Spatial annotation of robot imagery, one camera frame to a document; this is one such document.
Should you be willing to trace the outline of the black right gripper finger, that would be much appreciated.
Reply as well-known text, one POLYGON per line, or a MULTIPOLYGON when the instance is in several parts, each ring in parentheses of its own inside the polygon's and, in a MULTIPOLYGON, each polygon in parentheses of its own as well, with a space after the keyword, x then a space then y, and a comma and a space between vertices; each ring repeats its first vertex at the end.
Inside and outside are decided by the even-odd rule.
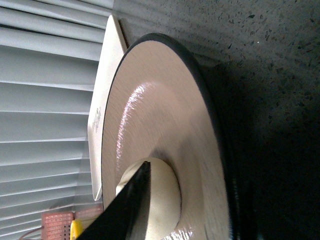
POLYGON ((151 202, 151 163, 145 161, 104 212, 81 234, 82 240, 144 240, 151 202))

